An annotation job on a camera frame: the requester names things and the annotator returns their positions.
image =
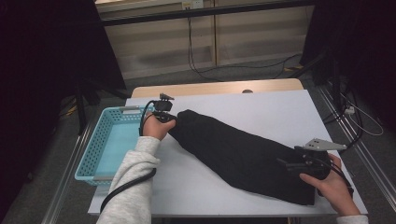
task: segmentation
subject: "hand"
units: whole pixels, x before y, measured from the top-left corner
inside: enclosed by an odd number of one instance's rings
[[[169,122],[161,123],[151,113],[148,113],[143,126],[143,136],[155,137],[161,141],[175,125],[176,121],[173,119]]]
[[[329,157],[333,164],[341,168],[341,160],[338,157],[332,154],[329,154]],[[300,174],[300,178],[305,183],[320,190],[339,216],[346,217],[361,214],[358,207],[350,197],[344,179],[333,170],[331,170],[329,175],[323,180],[318,180],[313,176],[306,174]]]

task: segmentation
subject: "basket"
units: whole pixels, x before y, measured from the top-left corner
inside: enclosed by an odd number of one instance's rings
[[[93,186],[111,184],[126,152],[136,145],[143,109],[124,106],[103,110],[76,170],[76,180]]]

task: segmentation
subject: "black fabric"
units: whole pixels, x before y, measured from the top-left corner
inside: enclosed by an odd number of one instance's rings
[[[315,203],[315,189],[298,176],[289,175],[276,160],[304,162],[290,147],[191,110],[178,113],[177,125],[169,133],[235,188],[290,203]]]

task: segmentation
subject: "table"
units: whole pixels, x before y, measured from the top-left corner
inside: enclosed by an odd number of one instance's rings
[[[256,93],[240,94],[245,89],[252,89]],[[159,92],[179,95],[172,109],[174,113],[185,107],[198,113],[209,113],[238,129],[288,147],[302,146],[312,137],[331,140],[309,94],[297,79],[142,87],[134,91],[127,105],[142,105],[152,97],[157,98]],[[251,107],[249,112],[251,117],[258,118],[254,122],[237,117],[246,113],[246,105],[256,106]],[[294,110],[292,117],[285,116],[288,109]],[[151,208],[154,217],[306,217],[335,214],[329,203],[319,196],[314,206],[301,206],[234,189],[177,146],[169,136],[163,139],[157,157],[162,160],[162,165],[154,178]],[[344,172],[353,183],[345,167]],[[98,188],[97,192],[90,208],[92,214],[97,214],[97,205],[106,196],[106,187]],[[367,213],[357,191],[354,199],[361,212]]]

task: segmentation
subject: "gray sleeve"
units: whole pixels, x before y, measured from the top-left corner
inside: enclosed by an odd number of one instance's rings
[[[135,150],[126,153],[109,192],[131,180],[147,175],[156,168],[160,160],[153,155],[159,145],[160,140],[156,138],[139,137]],[[152,179],[116,195],[108,202],[97,223],[151,223],[151,185]]]
[[[369,223],[369,218],[364,215],[337,218],[337,224],[368,224],[368,223]]]

